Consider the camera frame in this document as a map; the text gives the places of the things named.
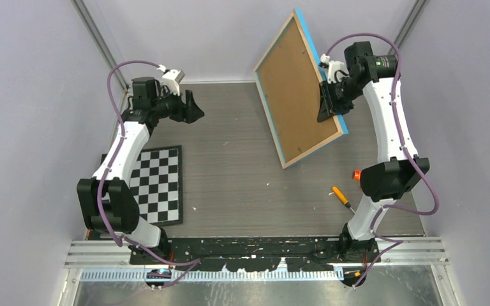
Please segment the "blue picture frame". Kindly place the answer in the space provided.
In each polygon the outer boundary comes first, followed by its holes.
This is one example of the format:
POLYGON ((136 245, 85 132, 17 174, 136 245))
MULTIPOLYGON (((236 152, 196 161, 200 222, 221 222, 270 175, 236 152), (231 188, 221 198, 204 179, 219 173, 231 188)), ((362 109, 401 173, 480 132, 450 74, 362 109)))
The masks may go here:
POLYGON ((286 169, 348 134, 344 118, 317 121, 325 75, 300 9, 296 8, 254 68, 281 167, 286 169))

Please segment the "yellow handled screwdriver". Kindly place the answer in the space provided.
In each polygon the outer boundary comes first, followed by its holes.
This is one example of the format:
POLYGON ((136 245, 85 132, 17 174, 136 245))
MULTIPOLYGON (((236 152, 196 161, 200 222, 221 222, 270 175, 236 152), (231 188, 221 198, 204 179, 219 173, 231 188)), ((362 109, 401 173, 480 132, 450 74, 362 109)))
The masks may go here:
POLYGON ((355 214, 355 210, 352 208, 350 201, 347 199, 347 197, 341 192, 341 190, 338 187, 332 186, 332 192, 339 199, 339 201, 344 207, 346 207, 353 214, 355 214))

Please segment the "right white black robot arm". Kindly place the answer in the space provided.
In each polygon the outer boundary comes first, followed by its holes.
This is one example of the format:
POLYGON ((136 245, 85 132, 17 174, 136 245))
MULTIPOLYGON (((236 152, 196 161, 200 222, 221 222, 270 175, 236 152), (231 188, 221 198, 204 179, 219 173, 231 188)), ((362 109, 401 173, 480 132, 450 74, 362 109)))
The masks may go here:
POLYGON ((410 192, 430 169, 429 160, 415 148, 401 105, 399 61, 395 55, 376 55, 370 42, 355 42, 343 62, 327 54, 319 60, 326 72, 320 83, 318 122, 347 114, 353 102, 365 98, 375 129, 376 164, 359 173, 362 199, 336 242, 339 259, 358 261, 372 254, 375 232, 387 210, 410 192))

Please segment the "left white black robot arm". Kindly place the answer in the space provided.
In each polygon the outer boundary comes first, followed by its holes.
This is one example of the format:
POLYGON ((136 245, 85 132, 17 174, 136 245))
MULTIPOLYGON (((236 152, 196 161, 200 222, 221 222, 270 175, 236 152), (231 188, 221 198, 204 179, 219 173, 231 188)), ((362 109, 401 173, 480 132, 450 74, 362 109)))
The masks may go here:
POLYGON ((171 243, 166 231, 141 217, 129 183, 140 152, 161 119, 191 124, 205 113, 192 90, 175 94, 154 77, 133 79, 132 90, 105 159, 91 177, 77 183, 78 200, 87 229, 110 235, 118 246, 129 242, 133 251, 153 263, 168 264, 171 243))

